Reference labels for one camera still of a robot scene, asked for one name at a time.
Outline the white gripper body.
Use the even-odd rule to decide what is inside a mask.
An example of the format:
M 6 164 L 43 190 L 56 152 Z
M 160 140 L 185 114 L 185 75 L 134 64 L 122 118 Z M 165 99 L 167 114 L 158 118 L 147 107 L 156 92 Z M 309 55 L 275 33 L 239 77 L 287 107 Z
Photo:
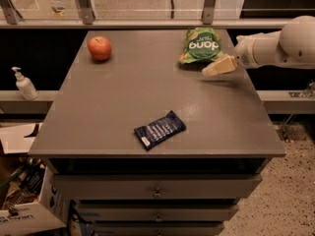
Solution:
M 263 34 L 256 33 L 251 35 L 246 35 L 246 38 L 237 44 L 234 47 L 234 57 L 237 61 L 237 64 L 244 69 L 256 69 L 259 68 L 259 64 L 254 57 L 254 44 L 256 40 L 261 37 Z

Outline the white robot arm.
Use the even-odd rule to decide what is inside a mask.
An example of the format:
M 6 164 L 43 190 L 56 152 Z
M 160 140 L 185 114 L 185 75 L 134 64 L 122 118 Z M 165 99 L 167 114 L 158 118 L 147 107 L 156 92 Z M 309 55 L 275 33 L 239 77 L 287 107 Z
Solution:
M 263 66 L 311 70 L 315 68 L 315 18 L 300 16 L 281 30 L 239 35 L 233 54 L 223 54 L 202 70 L 205 77 L 233 72 L 237 67 Z

